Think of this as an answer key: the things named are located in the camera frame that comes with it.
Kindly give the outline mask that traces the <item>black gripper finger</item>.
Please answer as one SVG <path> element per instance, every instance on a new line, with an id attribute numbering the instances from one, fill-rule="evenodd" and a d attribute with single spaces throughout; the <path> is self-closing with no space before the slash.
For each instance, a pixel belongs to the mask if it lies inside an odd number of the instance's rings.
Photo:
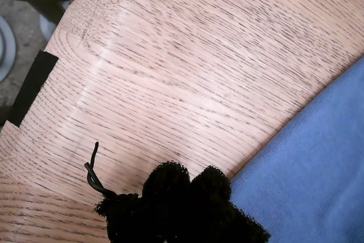
<path id="1" fill-rule="evenodd" d="M 271 235 L 231 201 L 230 180 L 214 166 L 184 192 L 171 242 L 268 242 Z"/>
<path id="2" fill-rule="evenodd" d="M 106 219 L 110 242 L 181 242 L 187 224 L 188 170 L 180 163 L 158 165 L 142 194 L 103 199 L 95 211 Z"/>

